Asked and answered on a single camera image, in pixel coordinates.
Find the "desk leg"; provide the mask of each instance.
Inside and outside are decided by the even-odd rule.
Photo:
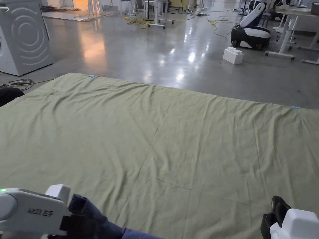
[[[319,39],[319,29],[318,29],[318,31],[317,31],[317,33],[316,33],[315,38],[312,40],[312,43],[311,43],[310,47],[298,46],[298,49],[311,50],[311,51],[319,51],[319,48],[315,48],[318,39]]]
[[[289,21],[290,21],[290,16],[287,15],[286,22],[285,22],[285,24],[284,24],[284,28],[283,28],[283,30],[282,30],[282,34],[281,34],[281,36],[280,36],[279,42],[282,42],[282,41],[284,40],[284,37],[285,37],[285,35],[286,35],[286,33],[287,33],[287,30],[288,30],[288,28],[289,28]]]
[[[319,58],[318,58],[318,60],[316,62],[315,61],[309,61],[309,60],[302,60],[302,62],[319,65]]]
[[[284,26],[284,31],[283,31],[283,34],[285,32],[285,28],[289,27],[286,34],[285,34],[285,38],[282,42],[282,45],[281,45],[281,48],[280,48],[280,51],[279,52],[271,52],[271,51],[266,51],[265,52],[265,55],[268,56],[268,55],[275,55],[275,56],[283,56],[283,57],[288,57],[290,58],[291,60],[294,60],[295,59],[295,56],[294,55],[290,55],[290,54],[284,54],[284,50],[285,50],[285,47],[287,45],[287,42],[291,36],[291,33],[293,31],[293,25],[295,23],[295,20],[296,19],[291,19],[290,23],[287,23],[289,22],[290,20],[290,17],[288,16],[287,17],[287,20],[286,20],[286,23],[285,23],[285,26]]]
[[[168,17],[168,0],[166,0],[166,4],[165,4],[165,19],[159,19],[159,22],[160,21],[163,21],[165,23],[171,22],[172,24],[174,24],[174,20],[168,20],[167,17]]]
[[[158,15],[159,15],[159,4],[158,4],[158,0],[154,0],[154,8],[155,8],[155,23],[150,23],[148,26],[150,27],[151,25],[153,26],[162,26],[165,29],[165,25],[163,24],[158,24],[159,23],[159,19],[158,19]]]

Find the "chair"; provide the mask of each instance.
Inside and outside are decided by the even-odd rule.
[[[151,16],[153,15],[153,5],[154,5],[154,1],[144,0],[143,13],[146,13],[146,17],[147,17],[147,13],[148,13],[148,9],[147,9],[147,3],[148,3],[148,2],[149,2],[149,7],[151,7]]]

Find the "yellow extension cord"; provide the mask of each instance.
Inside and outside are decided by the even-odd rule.
[[[146,21],[142,18],[129,18],[129,17],[125,17],[126,20],[128,20],[129,22],[127,23],[128,25],[149,25],[151,22],[150,21]]]

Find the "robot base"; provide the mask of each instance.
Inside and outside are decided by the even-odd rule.
[[[248,35],[247,29],[256,32],[254,35]],[[270,41],[270,31],[263,27],[250,26],[250,27],[240,27],[236,26],[231,32],[231,43],[233,47],[240,47],[240,43],[244,41],[251,46],[254,50],[261,51],[268,48]]]

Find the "robotic arm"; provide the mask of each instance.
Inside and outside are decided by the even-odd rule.
[[[273,196],[271,212],[264,214],[260,227],[263,239],[319,238],[319,219],[313,212],[291,208]]]
[[[41,238],[43,234],[94,235],[92,219],[68,210],[69,194],[70,188],[66,185],[52,185],[46,194],[21,188],[0,189],[0,230],[10,232],[9,237],[17,238],[21,234],[19,238],[32,239]]]

